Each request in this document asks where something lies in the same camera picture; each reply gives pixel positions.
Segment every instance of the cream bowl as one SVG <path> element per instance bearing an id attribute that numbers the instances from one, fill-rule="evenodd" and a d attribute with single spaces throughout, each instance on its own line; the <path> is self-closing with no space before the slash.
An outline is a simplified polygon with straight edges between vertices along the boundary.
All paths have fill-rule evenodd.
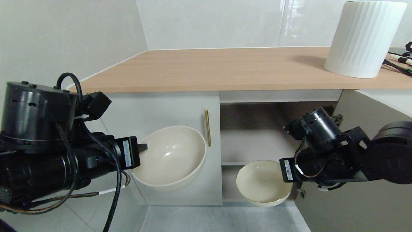
<path id="1" fill-rule="evenodd" d="M 270 160 L 258 160 L 242 167 L 236 176 L 240 193 L 257 206 L 275 206 L 284 202 L 292 183 L 283 182 L 281 166 Z"/>
<path id="2" fill-rule="evenodd" d="M 147 150 L 140 153 L 140 166 L 132 175 L 149 188 L 169 192 L 189 185 L 201 172 L 206 159 L 206 141 L 187 126 L 160 129 L 145 138 Z"/>

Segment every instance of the wooden countertop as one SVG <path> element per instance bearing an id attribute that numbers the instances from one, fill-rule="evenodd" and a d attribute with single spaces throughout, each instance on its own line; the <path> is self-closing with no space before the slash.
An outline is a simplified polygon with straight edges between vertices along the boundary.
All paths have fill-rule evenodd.
<path id="1" fill-rule="evenodd" d="M 383 67 L 376 78 L 323 68 L 329 47 L 152 50 L 82 81 L 85 93 L 223 90 L 408 89 L 412 78 Z"/>

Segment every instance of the large bowl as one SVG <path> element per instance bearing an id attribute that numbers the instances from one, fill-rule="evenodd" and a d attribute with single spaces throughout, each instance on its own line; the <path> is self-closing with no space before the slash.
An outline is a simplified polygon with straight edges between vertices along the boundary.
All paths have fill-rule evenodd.
<path id="1" fill-rule="evenodd" d="M 187 126 L 160 129 L 141 143 L 140 166 L 133 169 L 136 180 L 149 188 L 169 192 L 192 183 L 206 158 L 206 141 L 201 133 Z"/>
<path id="2" fill-rule="evenodd" d="M 256 206 L 275 206 L 284 202 L 292 183 L 285 183 L 279 163 L 258 160 L 242 167 L 236 176 L 240 193 Z"/>

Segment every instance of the cabinet door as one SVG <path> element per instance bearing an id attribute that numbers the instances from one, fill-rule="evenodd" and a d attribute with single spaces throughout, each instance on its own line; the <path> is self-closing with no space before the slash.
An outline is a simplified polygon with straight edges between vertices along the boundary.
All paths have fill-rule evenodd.
<path id="1" fill-rule="evenodd" d="M 355 90 L 344 90 L 335 114 L 344 116 L 342 131 L 360 126 L 369 138 L 386 124 L 412 121 Z M 312 232 L 387 232 L 412 228 L 412 185 L 397 185 L 385 180 L 348 183 L 340 189 L 320 192 L 314 183 L 305 182 L 305 197 L 296 206 Z"/>
<path id="2" fill-rule="evenodd" d="M 136 181 L 147 205 L 185 206 L 222 204 L 219 92 L 167 92 L 108 94 L 112 104 L 103 123 L 115 137 L 136 136 L 141 142 L 156 130 L 185 125 L 207 140 L 204 110 L 209 110 L 211 147 L 200 175 L 187 187 L 157 192 Z"/>

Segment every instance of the white cylinder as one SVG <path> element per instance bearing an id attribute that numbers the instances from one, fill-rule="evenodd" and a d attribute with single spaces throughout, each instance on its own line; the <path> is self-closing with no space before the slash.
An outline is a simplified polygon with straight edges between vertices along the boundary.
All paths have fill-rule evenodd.
<path id="1" fill-rule="evenodd" d="M 376 77 L 406 6 L 405 2 L 346 2 L 325 69 L 350 77 Z"/>

